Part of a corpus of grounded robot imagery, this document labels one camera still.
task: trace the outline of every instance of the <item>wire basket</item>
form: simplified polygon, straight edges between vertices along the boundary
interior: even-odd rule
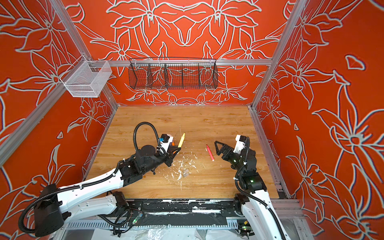
[[[131,58],[129,61],[129,86],[133,89],[217,88],[215,59],[166,58],[153,63],[145,58]]]
[[[108,61],[101,68],[90,67],[87,61],[80,61],[63,84],[73,97],[97,98],[111,74]]]

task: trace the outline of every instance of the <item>wooden table surface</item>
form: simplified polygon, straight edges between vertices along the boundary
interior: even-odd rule
[[[135,153],[133,130],[140,122],[150,122],[159,136],[171,134],[178,144],[185,132],[182,150],[172,167],[162,164],[156,175],[146,173],[143,179],[120,189],[126,198],[233,198],[238,190],[235,170],[216,155],[215,141],[235,147],[237,134],[249,136],[250,148],[256,151],[257,169],[271,198],[279,198],[249,110],[246,106],[141,106],[119,107],[107,135],[91,166],[87,179],[101,175],[116,166],[117,161]],[[151,127],[137,131],[137,145],[156,146]],[[214,155],[212,161],[205,145]]]

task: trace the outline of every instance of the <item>floral pattern wall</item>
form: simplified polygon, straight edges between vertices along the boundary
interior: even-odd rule
[[[316,239],[384,236],[384,4],[307,2],[257,113]]]
[[[0,145],[80,56],[45,0],[0,3]]]
[[[49,1],[0,2],[0,144],[59,83],[80,56]],[[43,188],[82,180],[113,109],[106,96],[68,92],[0,167],[0,239],[34,239],[20,232],[20,212]],[[26,224],[33,226],[33,215]]]
[[[271,58],[294,0],[63,0],[95,60]],[[126,67],[108,86],[120,105],[249,104],[266,66],[218,68],[215,90],[134,90]]]
[[[0,239],[34,239],[17,227],[21,211],[49,184],[82,181],[113,109],[99,98],[58,100],[0,168]],[[33,215],[26,226],[33,228]]]

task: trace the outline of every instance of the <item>yellow crayon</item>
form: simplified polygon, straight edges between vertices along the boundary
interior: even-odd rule
[[[185,138],[185,133],[183,133],[183,136],[180,138],[180,142],[179,142],[178,147],[181,147],[181,145],[183,145],[184,138]]]

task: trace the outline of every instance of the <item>red crayon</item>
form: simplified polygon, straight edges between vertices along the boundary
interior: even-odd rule
[[[209,153],[209,156],[211,156],[212,161],[214,161],[215,160],[214,156],[212,155],[211,149],[209,149],[208,145],[207,145],[207,151]]]

